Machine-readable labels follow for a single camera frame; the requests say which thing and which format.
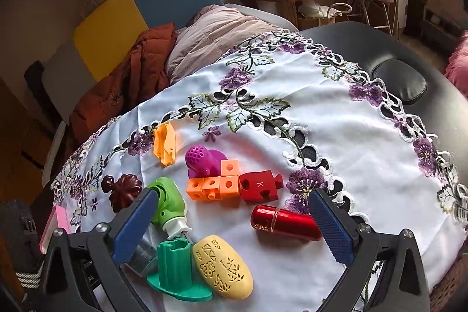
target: red puzzle piece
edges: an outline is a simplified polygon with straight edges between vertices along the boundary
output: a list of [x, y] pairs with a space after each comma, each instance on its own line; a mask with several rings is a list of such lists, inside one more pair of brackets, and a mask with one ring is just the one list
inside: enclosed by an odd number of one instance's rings
[[240, 196], [246, 202], [274, 201], [278, 199], [277, 189], [283, 187], [281, 175], [273, 177], [270, 170], [262, 172], [248, 172], [239, 176]]

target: purple plastic toy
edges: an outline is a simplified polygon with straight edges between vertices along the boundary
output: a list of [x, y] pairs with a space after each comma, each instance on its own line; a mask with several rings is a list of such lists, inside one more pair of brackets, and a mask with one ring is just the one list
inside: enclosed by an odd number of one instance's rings
[[189, 167], [189, 179], [221, 176], [221, 160], [228, 160], [217, 149], [205, 146], [192, 146], [185, 153], [185, 163]]

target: red cylindrical case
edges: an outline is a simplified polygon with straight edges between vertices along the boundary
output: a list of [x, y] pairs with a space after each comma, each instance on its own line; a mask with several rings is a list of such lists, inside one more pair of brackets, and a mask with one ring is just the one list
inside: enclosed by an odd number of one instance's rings
[[270, 205], [257, 205], [252, 211], [250, 224], [254, 229], [319, 241], [319, 227], [311, 216], [292, 213]]

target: screw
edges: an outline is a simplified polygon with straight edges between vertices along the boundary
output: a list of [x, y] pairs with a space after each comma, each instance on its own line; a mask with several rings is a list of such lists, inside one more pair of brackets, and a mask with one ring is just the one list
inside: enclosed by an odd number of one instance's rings
[[65, 231], [62, 228], [55, 229], [54, 232], [52, 233], [56, 237], [60, 237]]
[[372, 228], [366, 223], [359, 225], [358, 229], [361, 233], [370, 233], [372, 231]]
[[106, 223], [101, 222], [96, 225], [95, 229], [100, 233], [104, 233], [108, 229], [108, 226]]
[[403, 229], [403, 235], [406, 238], [413, 238], [414, 237], [414, 233], [410, 229]]

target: teal plastic stand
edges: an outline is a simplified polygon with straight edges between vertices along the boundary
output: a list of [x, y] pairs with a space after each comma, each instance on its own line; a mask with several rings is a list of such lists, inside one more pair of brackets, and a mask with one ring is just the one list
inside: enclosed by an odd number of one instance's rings
[[184, 238], [158, 245], [159, 273], [147, 276], [154, 289], [184, 301], [207, 301], [211, 289], [192, 279], [192, 245]]

